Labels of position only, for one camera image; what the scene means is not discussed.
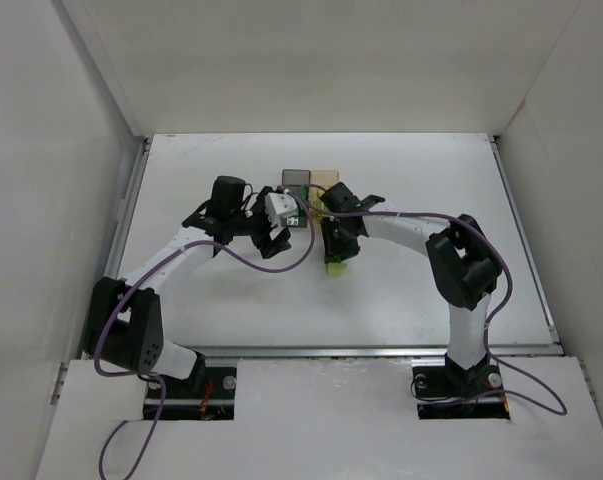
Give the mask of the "lime lego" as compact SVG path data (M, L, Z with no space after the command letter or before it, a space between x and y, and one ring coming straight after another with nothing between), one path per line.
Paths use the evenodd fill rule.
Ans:
M331 278L338 278L345 275L348 271L348 265L345 262L330 262L326 264L326 273Z

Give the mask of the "dark green lego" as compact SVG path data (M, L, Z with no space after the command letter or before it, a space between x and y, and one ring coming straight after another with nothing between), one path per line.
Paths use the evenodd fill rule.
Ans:
M286 219L286 226L289 228L305 228L307 226L307 218L301 216L291 216Z

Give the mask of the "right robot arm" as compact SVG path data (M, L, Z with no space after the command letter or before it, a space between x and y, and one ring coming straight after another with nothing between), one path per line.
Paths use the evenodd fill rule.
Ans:
M329 213L320 222L327 265L357 256L360 237L389 241L425 256L450 313L446 364L464 373L487 364L483 329L502 266L473 217L407 215L380 196L359 199L342 182L322 193L320 202Z

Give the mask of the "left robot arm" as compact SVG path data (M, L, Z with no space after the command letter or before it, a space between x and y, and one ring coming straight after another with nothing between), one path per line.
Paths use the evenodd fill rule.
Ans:
M166 337L162 306L167 295L236 237L250 238L264 259L291 247L285 220L297 213L296 200L265 187L249 203L246 187L240 178L218 177L209 199L149 261L121 279L104 276L96 282L82 345L86 354L135 375L200 386L204 355Z

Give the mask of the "grey transparent container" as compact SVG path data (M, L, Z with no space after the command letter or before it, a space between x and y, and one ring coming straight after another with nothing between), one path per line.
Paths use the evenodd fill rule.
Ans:
M309 170L301 170L301 169L283 169L281 175L281 184L293 191L301 200L305 203L309 202L309 188L308 184L310 183L310 171ZM299 207L298 216L307 218L308 225L308 215L303 209L302 206Z

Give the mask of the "orange transparent container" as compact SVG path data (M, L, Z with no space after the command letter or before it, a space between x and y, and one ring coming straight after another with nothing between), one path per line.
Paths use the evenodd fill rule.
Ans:
M309 201L310 204L322 211L329 208L321 201L321 196L339 182L339 172L336 170L312 170L310 172Z

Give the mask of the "aluminium rail front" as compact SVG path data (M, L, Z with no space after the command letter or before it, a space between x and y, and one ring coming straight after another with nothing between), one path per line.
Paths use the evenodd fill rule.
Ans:
M274 347L274 346L219 346L194 347L210 358L241 359L341 359L341 358L429 358L442 357L446 347ZM564 350L560 344L493 346L499 357L560 357Z

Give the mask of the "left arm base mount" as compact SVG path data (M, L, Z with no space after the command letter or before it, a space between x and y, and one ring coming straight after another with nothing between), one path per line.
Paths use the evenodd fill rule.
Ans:
M237 367L213 364L197 384L164 376L165 399L160 420L231 421L235 416Z

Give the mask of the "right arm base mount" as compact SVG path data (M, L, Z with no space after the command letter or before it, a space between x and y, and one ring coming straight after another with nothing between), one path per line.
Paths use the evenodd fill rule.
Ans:
M448 374L445 365L416 365L412 374L410 391L420 420L510 419L497 365L488 365L469 384Z

